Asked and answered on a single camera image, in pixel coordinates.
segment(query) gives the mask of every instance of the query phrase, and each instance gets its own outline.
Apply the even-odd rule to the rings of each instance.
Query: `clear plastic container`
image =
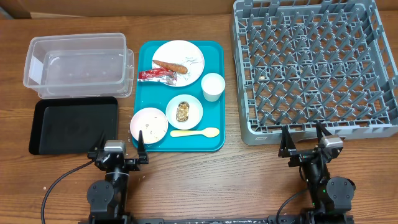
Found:
[[[26,57],[24,85],[40,98],[128,97],[134,54],[124,34],[35,37]]]

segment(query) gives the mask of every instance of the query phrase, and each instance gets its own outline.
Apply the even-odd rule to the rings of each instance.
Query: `teal tray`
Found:
[[[152,56],[155,51],[167,41],[146,42],[139,51],[137,74],[152,68]],[[171,87],[161,83],[136,82],[136,101],[134,112],[147,107],[160,109],[165,113],[169,101],[181,94],[189,94],[196,97],[203,106],[203,117],[198,125],[192,130],[202,130],[207,127],[214,127],[220,130],[215,138],[204,136],[187,136],[172,138],[170,132],[176,130],[171,124],[165,137],[155,143],[146,145],[148,152],[213,152],[221,149],[225,142],[225,93],[216,102],[208,102],[201,90],[201,79],[211,72],[224,75],[224,51],[220,44],[214,41],[190,41],[195,44],[205,57],[205,69],[201,77],[185,87]]]

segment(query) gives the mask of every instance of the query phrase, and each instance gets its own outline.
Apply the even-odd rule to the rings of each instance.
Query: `dish drying rack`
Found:
[[[398,132],[397,68],[373,0],[238,0],[232,40],[242,140]]]

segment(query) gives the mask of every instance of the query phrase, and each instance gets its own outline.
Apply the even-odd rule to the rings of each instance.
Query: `carrot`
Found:
[[[169,70],[171,70],[173,72],[177,72],[177,73],[180,73],[180,74],[187,74],[187,72],[188,72],[188,69],[185,66],[183,66],[183,65],[177,65],[177,64],[174,64],[174,63],[167,63],[167,62],[161,62],[161,61],[158,61],[158,60],[153,60],[153,62],[155,64],[157,64],[158,66],[163,67],[163,68],[167,68],[167,69],[169,69]]]

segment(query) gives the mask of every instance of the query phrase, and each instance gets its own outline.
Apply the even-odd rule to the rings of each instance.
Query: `spoon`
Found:
[[[183,130],[174,130],[170,132],[172,137],[184,137],[184,136],[193,136],[202,134],[208,138],[214,138],[220,134],[219,129],[217,128],[206,128],[202,131],[183,131]]]

